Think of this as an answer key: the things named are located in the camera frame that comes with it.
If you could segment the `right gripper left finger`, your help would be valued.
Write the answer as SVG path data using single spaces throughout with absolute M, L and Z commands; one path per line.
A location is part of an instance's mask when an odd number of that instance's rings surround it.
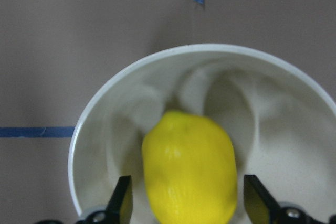
M 121 176 L 104 210 L 93 211 L 76 223 L 130 223 L 132 216 L 132 177 Z

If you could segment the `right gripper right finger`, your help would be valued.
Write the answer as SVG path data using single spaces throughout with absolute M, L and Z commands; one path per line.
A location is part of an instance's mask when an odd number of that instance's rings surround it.
M 244 176 L 244 207 L 251 223 L 320 223 L 296 205 L 280 204 L 256 175 Z

